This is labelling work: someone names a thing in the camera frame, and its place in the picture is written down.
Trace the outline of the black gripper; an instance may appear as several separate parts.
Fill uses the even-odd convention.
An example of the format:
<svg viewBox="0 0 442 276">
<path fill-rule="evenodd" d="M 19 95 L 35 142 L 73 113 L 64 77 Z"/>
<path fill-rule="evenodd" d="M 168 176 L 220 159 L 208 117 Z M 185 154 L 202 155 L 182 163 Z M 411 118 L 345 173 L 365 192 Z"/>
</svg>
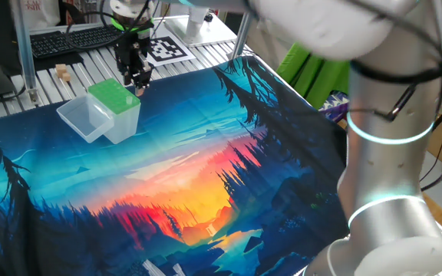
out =
<svg viewBox="0 0 442 276">
<path fill-rule="evenodd" d="M 150 86 L 153 65 L 147 61 L 150 49 L 150 29 L 125 31 L 114 45 L 114 53 L 124 85 L 132 83 L 134 75 L 135 95 L 140 97 Z"/>
</svg>

